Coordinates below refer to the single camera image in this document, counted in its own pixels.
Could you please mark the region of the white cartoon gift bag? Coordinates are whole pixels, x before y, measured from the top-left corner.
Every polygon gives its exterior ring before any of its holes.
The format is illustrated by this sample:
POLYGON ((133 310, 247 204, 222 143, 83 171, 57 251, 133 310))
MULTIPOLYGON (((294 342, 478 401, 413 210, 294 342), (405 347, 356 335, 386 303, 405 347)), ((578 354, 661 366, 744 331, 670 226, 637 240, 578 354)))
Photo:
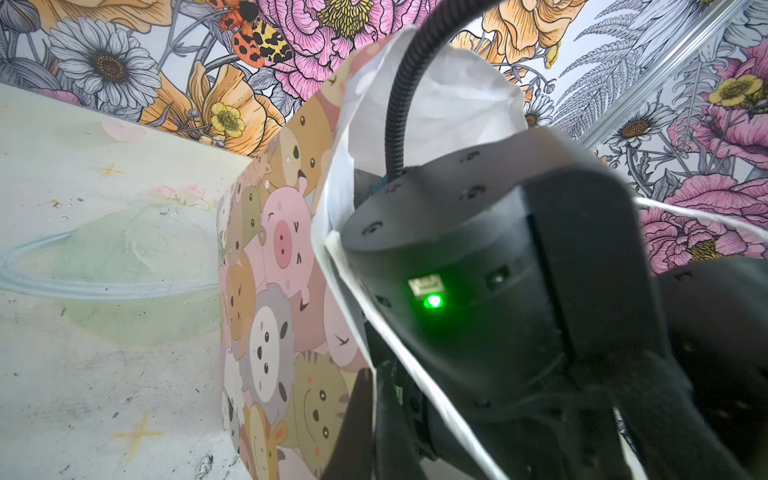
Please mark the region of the white cartoon gift bag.
MULTIPOLYGON (((373 375, 374 434, 375 332, 338 271, 338 240, 387 183, 389 98, 416 33, 408 28, 347 59, 220 202, 225 415, 255 479, 321 479, 359 374, 373 375)), ((522 104, 482 58, 441 48, 411 103, 405 166, 531 129, 571 140, 527 126, 522 104)), ((639 227, 660 249, 654 275, 721 256, 767 262, 765 179, 666 179, 642 200, 586 150, 638 198, 639 227)), ((620 437, 628 479, 647 478, 628 432, 620 437)))

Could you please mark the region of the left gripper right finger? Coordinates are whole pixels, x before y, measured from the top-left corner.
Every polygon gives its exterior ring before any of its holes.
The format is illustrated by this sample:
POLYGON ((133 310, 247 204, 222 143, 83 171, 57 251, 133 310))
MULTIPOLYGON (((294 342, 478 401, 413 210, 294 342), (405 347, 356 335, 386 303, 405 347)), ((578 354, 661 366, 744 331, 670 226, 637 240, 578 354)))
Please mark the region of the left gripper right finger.
POLYGON ((376 369, 374 478, 425 480, 419 456, 399 404, 392 365, 376 369))

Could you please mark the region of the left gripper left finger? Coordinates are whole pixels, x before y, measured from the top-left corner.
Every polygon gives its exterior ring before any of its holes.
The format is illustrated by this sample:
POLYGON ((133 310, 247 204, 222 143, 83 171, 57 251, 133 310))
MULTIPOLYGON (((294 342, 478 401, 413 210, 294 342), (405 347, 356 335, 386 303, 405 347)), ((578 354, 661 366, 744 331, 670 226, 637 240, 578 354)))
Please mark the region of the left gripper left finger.
POLYGON ((359 374, 322 480, 370 480, 373 460, 374 379, 359 374))

